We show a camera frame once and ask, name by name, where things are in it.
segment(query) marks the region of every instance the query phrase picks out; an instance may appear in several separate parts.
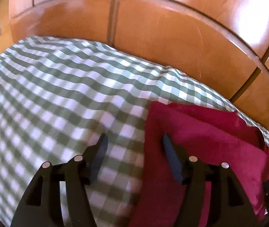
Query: metal pin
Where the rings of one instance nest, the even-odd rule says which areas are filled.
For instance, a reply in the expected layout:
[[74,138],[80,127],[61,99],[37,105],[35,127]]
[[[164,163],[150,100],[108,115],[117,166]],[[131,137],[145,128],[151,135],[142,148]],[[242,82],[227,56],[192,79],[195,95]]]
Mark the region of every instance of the metal pin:
[[229,164],[227,162],[223,162],[221,164],[222,168],[228,169],[229,168]]
[[191,162],[197,162],[197,157],[195,157],[195,156],[190,156],[190,157],[189,157],[189,160],[190,160]]
[[77,156],[75,156],[75,158],[74,158],[74,161],[81,161],[81,160],[83,160],[82,155],[77,155]]
[[50,166],[50,163],[47,161],[47,162],[44,162],[43,164],[42,164],[42,167],[43,168],[48,168]]

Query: red cloth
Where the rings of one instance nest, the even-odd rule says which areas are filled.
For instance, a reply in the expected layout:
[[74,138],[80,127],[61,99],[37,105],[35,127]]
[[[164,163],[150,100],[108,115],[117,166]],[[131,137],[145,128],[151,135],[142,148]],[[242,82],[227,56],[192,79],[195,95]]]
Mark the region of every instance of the red cloth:
[[[256,215],[264,215],[262,182],[269,180],[269,148],[260,130],[249,127],[236,112],[194,105],[152,102],[145,127],[141,197],[128,227],[171,227],[179,213],[186,186],[172,175],[161,139],[172,141],[203,162],[227,162],[241,182]],[[206,226],[211,183],[206,184],[199,226]]]

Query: red fabric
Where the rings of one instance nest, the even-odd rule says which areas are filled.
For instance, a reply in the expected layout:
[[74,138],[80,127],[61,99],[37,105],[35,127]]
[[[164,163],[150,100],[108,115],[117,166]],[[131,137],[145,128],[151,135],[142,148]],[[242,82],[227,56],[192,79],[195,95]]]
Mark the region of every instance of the red fabric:
[[[269,148],[260,130],[249,127],[236,112],[171,103],[152,102],[145,127],[144,172],[140,200],[129,227],[170,227],[178,215],[186,187],[171,173],[161,139],[172,141],[203,162],[227,162],[241,182],[255,214],[262,218],[262,182],[269,180]],[[205,189],[199,226],[207,224],[211,184]]]

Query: gingham cloth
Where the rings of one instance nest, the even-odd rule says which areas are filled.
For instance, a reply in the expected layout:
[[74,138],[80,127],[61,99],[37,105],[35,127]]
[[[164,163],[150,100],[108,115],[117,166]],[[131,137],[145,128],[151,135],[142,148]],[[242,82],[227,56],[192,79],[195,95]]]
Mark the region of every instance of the gingham cloth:
[[[10,225],[44,161],[67,162],[106,133],[106,157],[86,190],[98,227],[127,226],[140,192],[152,101],[237,110],[177,69],[99,42],[30,37],[8,48],[0,55],[0,220]],[[269,146],[269,131],[238,115],[260,128]],[[64,186],[61,193],[68,221]]]

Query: folded red cloth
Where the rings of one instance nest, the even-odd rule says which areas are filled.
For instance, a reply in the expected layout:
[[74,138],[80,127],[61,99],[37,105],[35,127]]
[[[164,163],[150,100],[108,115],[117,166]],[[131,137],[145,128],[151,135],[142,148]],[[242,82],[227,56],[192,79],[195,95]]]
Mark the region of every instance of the folded red cloth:
[[[255,214],[264,216],[262,183],[269,180],[269,148],[260,130],[247,126],[236,112],[194,105],[152,102],[145,127],[141,197],[129,227],[170,227],[179,213],[186,186],[174,178],[162,147],[162,136],[186,148],[203,162],[227,162],[241,182]],[[207,182],[199,226],[206,226],[211,183]]]

